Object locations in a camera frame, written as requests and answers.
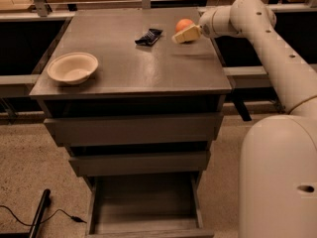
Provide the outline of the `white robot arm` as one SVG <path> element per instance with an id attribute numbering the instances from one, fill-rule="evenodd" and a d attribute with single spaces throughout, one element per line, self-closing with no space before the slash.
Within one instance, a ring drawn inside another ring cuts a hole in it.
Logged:
<path id="1" fill-rule="evenodd" d="M 235 0 L 205 11 L 177 31 L 177 43 L 200 37 L 247 39 L 285 113 L 247 133 L 239 165 L 239 238 L 317 238 L 317 72 L 274 29 L 261 0 Z"/>

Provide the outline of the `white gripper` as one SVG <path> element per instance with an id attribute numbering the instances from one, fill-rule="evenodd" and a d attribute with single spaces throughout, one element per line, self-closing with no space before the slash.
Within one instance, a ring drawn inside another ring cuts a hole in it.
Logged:
<path id="1" fill-rule="evenodd" d="M 230 21 L 230 6 L 210 8 L 205 11 L 197 26 L 192 24 L 172 36 L 176 44 L 196 41 L 201 33 L 206 38 L 220 38 L 224 36 L 240 38 L 242 34 L 236 30 Z"/>

